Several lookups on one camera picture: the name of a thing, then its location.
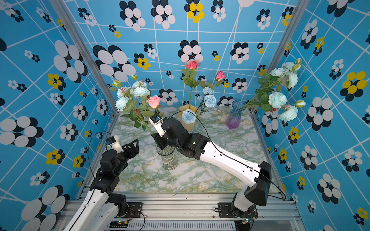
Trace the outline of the clear ribbed glass vase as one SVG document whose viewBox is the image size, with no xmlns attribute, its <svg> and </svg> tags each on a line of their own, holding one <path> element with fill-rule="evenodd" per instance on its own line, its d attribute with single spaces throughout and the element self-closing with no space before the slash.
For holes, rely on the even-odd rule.
<svg viewBox="0 0 370 231">
<path fill-rule="evenodd" d="M 175 156 L 175 148 L 167 146 L 164 149 L 160 149 L 157 146 L 157 153 L 161 156 L 162 167 L 165 170 L 174 170 L 178 165 L 177 157 Z"/>
</svg>

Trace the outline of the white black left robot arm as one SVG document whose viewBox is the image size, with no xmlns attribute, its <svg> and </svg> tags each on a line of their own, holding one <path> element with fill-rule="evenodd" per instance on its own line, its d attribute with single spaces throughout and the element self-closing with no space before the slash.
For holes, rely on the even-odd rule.
<svg viewBox="0 0 370 231">
<path fill-rule="evenodd" d="M 129 207 L 125 195 L 114 193 L 128 161 L 139 154 L 139 141 L 135 139 L 120 145 L 118 136 L 106 141 L 111 149 L 102 154 L 90 190 L 65 231 L 103 231 L 115 217 L 131 220 L 139 212 L 139 209 Z"/>
</svg>

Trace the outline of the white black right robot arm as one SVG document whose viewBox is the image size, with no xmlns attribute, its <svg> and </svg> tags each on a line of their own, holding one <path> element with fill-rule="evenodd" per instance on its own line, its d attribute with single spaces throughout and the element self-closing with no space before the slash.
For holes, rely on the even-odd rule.
<svg viewBox="0 0 370 231">
<path fill-rule="evenodd" d="M 213 164 L 244 182 L 246 186 L 235 194 L 229 212 L 237 218 L 258 217 L 256 206 L 267 205 L 272 182 L 269 163 L 263 161 L 258 164 L 242 159 L 202 134 L 189 133 L 174 118 L 163 120 L 159 114 L 155 114 L 149 121 L 157 131 L 151 136 L 160 149 L 173 147 L 187 158 Z"/>
</svg>

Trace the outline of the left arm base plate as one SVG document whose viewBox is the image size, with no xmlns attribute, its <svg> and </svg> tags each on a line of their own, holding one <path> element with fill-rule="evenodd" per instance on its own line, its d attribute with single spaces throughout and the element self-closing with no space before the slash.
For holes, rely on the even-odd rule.
<svg viewBox="0 0 370 231">
<path fill-rule="evenodd" d="M 119 205 L 118 218 L 139 218 L 140 212 L 143 209 L 142 202 L 129 202 L 126 204 Z"/>
</svg>

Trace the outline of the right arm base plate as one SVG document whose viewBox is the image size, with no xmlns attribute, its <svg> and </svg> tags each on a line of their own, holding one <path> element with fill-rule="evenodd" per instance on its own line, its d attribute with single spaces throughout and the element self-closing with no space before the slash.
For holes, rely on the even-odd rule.
<svg viewBox="0 0 370 231">
<path fill-rule="evenodd" d="M 219 218 L 258 218 L 256 205 L 252 205 L 247 211 L 242 212 L 231 205 L 231 203 L 218 203 L 214 211 L 219 214 Z"/>
</svg>

